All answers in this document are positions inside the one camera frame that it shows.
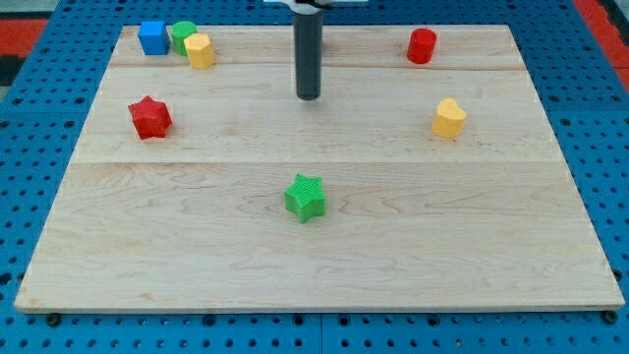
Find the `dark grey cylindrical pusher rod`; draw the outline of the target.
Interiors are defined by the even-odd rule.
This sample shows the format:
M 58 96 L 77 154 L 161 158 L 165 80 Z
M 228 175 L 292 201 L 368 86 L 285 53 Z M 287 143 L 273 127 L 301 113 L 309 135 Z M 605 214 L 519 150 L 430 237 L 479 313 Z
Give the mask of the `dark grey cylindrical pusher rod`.
M 323 11 L 312 5 L 294 5 L 293 38 L 296 94 L 310 101 L 320 96 Z

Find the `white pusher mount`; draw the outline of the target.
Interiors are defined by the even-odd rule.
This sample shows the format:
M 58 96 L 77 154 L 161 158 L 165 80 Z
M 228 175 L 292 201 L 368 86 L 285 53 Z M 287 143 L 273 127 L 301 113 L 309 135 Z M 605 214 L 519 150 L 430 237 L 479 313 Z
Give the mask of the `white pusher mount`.
M 317 12 L 337 8 L 368 5 L 368 0 L 263 0 L 265 7 L 288 8 L 293 12 Z

